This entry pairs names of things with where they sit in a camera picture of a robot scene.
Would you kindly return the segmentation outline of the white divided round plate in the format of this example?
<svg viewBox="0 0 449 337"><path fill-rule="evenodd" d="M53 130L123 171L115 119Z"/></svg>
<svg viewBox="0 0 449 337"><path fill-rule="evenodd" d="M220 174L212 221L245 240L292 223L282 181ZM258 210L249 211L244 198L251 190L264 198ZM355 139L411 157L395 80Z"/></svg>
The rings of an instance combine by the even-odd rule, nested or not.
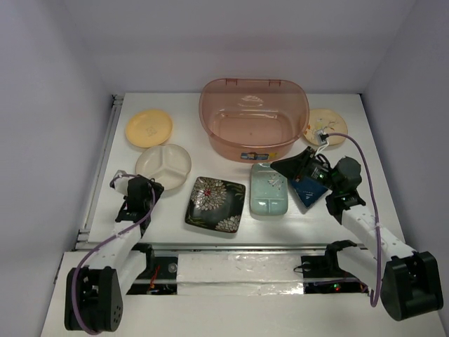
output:
<svg viewBox="0 0 449 337"><path fill-rule="evenodd" d="M192 169L189 153L179 145L157 145L145 150L135 165L135 173L154 179L165 190L180 187Z"/></svg>

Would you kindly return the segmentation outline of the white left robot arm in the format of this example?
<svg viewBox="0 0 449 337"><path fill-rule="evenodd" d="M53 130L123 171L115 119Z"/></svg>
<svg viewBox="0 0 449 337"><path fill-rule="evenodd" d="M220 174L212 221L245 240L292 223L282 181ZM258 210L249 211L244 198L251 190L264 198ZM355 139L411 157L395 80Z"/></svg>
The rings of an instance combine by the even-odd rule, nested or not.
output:
<svg viewBox="0 0 449 337"><path fill-rule="evenodd" d="M124 171L109 186L123 195L112 233L69 271L66 281L65 328L92 336L118 329L124 296L138 277L154 272L151 246L140 240L164 191L155 179Z"/></svg>

